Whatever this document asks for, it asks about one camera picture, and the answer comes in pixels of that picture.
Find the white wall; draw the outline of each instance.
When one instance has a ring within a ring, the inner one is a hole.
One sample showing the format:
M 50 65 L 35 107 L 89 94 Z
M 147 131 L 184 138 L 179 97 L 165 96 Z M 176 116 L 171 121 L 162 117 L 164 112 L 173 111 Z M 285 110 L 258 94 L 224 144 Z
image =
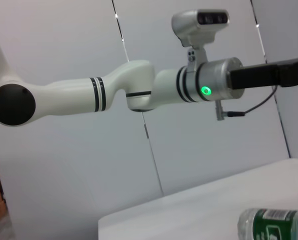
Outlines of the white wall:
M 298 58 L 298 0 L 253 1 L 268 62 Z M 298 86 L 277 91 L 290 155 L 298 158 Z
M 174 13 L 226 8 L 230 27 L 208 46 L 209 60 L 263 63 L 251 6 L 244 0 L 117 0 L 131 60 L 156 70 L 186 64 L 171 29 Z M 0 0 L 0 43 L 27 82 L 104 76 L 126 61 L 109 0 Z M 259 103 L 270 88 L 247 90 L 226 110 Z M 170 194 L 288 157 L 273 100 L 217 122 L 213 103 L 163 106 L 144 115 L 163 193 Z M 97 220 L 161 197 L 140 113 L 119 92 L 111 110 L 0 125 L 0 174 L 19 240 L 95 239 Z
M 117 0 L 115 7 L 129 59 L 148 59 L 157 71 L 187 64 L 187 49 L 174 35 L 171 18 L 199 8 L 227 9 L 230 15 L 229 27 L 206 46 L 210 61 L 238 57 L 245 66 L 265 62 L 247 0 Z M 224 109 L 245 111 L 271 91 L 248 89 L 241 99 L 224 101 Z M 216 121 L 213 102 L 162 106 L 146 112 L 144 119 L 165 194 L 288 158 L 274 99 L 245 117 L 225 121 Z
M 107 0 L 0 0 L 0 44 L 28 83 L 104 76 L 126 62 Z M 141 114 L 0 124 L 0 175 L 18 240 L 94 240 L 98 219 L 162 196 Z

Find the black stripe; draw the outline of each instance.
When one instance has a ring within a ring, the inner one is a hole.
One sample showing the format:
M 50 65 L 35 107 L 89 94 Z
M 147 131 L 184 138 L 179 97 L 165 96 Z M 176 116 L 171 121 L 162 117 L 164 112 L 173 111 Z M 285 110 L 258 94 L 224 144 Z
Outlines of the black stripe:
M 181 90 L 180 90 L 180 84 L 179 84 L 179 81 L 180 81 L 180 74 L 181 74 L 181 71 L 184 69 L 184 66 L 182 67 L 182 68 L 180 68 L 179 69 L 179 71 L 178 71 L 178 74 L 177 74 L 177 80 L 176 80 L 176 87 L 177 87 L 177 91 L 178 91 L 178 94 L 179 94 L 179 96 L 181 97 L 181 99 L 183 100 L 183 101 L 185 101 L 186 103 L 189 103 L 189 101 L 187 101 L 185 98 L 184 98 L 184 96 L 183 96 L 183 94 L 181 93 Z
M 95 99 L 95 109 L 94 112 L 99 111 L 99 95 L 98 95 L 98 87 L 96 80 L 93 77 L 90 77 L 92 85 L 93 85 L 93 91 L 94 91 L 94 99 Z
M 204 63 L 202 63 L 199 67 L 197 72 L 195 73 L 195 89 L 197 90 L 198 95 L 202 98 L 202 100 L 210 102 L 208 99 L 205 98 L 205 96 L 202 94 L 202 92 L 200 91 L 200 87 L 199 87 L 199 73 L 200 73 L 200 69 L 203 67 Z
M 106 90 L 104 86 L 104 81 L 101 77 L 97 76 L 97 79 L 99 80 L 100 83 L 100 89 L 101 89 L 101 96 L 102 96 L 102 109 L 101 111 L 106 110 Z
M 192 99 L 192 97 L 189 95 L 188 89 L 187 89 L 187 85 L 186 85 L 186 80 L 187 80 L 187 69 L 184 70 L 184 73 L 182 75 L 182 87 L 183 87 L 183 91 L 185 96 L 191 101 L 196 103 L 195 100 Z
M 150 94 L 151 94 L 151 91 L 139 91 L 139 92 L 127 93 L 125 96 L 129 98 L 129 97 L 143 96 L 143 95 L 150 95 Z

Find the white table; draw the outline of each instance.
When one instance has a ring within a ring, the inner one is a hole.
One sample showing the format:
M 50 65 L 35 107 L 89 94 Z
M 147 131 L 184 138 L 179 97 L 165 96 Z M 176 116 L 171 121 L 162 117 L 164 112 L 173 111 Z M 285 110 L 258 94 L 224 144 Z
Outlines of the white table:
M 99 220 L 99 240 L 236 240 L 247 208 L 298 209 L 298 159 L 217 180 Z

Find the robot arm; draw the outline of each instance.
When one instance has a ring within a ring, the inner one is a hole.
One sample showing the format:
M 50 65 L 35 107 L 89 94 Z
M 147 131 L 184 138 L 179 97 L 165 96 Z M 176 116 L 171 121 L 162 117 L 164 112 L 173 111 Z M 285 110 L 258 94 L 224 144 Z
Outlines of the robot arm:
M 238 99 L 244 88 L 298 84 L 298 59 L 243 68 L 233 57 L 208 62 L 204 44 L 229 23 L 225 10 L 191 10 L 172 17 L 172 29 L 187 51 L 187 66 L 155 75 L 145 60 L 130 61 L 104 77 L 63 80 L 46 86 L 26 83 L 9 67 L 0 49 L 0 123 L 19 126 L 47 115 L 102 112 L 123 89 L 127 105 L 146 112 L 160 105 Z

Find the floor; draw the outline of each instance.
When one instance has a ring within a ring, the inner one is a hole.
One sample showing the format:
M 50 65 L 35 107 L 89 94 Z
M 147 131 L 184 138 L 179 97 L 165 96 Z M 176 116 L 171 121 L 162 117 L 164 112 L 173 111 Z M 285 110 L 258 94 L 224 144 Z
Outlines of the floor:
M 9 215 L 0 220 L 0 240 L 16 240 Z

